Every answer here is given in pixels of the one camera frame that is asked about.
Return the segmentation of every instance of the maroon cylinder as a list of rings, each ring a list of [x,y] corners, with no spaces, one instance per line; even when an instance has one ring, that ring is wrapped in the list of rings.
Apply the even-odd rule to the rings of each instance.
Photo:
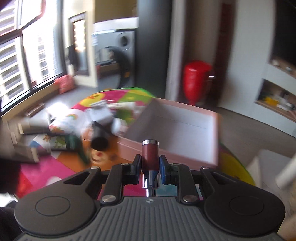
[[[142,172],[159,171],[159,143],[156,140],[142,142]]]

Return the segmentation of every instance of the metal screw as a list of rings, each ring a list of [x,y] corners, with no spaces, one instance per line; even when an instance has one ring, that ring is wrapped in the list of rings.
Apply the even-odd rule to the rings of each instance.
[[[194,195],[186,195],[183,197],[183,200],[185,202],[195,202],[198,200],[198,197],[197,196],[194,196]]]
[[[116,197],[114,195],[105,195],[102,197],[103,202],[113,202],[116,200]]]

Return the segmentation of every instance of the colorful play mat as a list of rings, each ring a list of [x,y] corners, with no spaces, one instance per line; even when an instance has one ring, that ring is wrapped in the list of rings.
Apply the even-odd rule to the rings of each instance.
[[[125,88],[101,91],[90,95],[73,106],[65,116],[56,119],[50,128],[56,133],[75,133],[83,137],[83,128],[87,121],[86,110],[90,105],[100,100],[108,100],[113,102],[135,102],[137,106],[145,106],[149,103],[153,95],[141,88]],[[128,110],[120,110],[116,112],[116,117],[124,119],[127,124],[131,124],[134,120],[133,113]],[[89,140],[83,139],[85,148],[89,145]],[[46,135],[38,135],[31,142],[32,147],[47,146],[50,137]],[[60,138],[54,140],[56,146],[64,145],[64,141]],[[230,176],[243,180],[254,185],[254,181],[244,166],[238,159],[223,145],[220,145],[219,168],[221,171]],[[117,137],[110,139],[109,148],[101,153],[101,161],[99,164],[102,170],[109,170],[115,164],[128,162],[118,156]],[[74,152],[52,152],[51,156],[42,157],[39,164],[22,164],[20,184],[16,195],[22,197],[27,193],[38,190],[53,182],[80,172],[89,166],[86,166]],[[162,186],[158,192],[159,196],[175,195],[175,186]],[[145,191],[139,185],[127,185],[124,187],[125,196],[144,196]]]

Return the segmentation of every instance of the white box on floor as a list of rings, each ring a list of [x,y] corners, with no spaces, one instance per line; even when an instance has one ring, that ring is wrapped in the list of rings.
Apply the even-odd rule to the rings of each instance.
[[[160,155],[169,163],[190,169],[218,166],[218,114],[178,102],[153,98],[123,137],[119,155],[133,161],[141,153],[142,141],[159,141]]]

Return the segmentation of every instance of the wooden shelf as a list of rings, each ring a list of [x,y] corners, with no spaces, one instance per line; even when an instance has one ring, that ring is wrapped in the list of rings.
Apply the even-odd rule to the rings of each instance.
[[[294,118],[293,115],[289,111],[285,111],[285,110],[278,108],[276,106],[271,106],[262,100],[257,100],[255,103],[258,105],[261,105],[267,109],[270,109],[270,110],[272,110],[272,111],[274,111],[274,112],[276,112],[276,113],[278,113],[278,114],[280,114],[280,115],[282,115],[282,116],[284,116],[284,117],[288,118],[289,120],[296,123],[296,118]]]

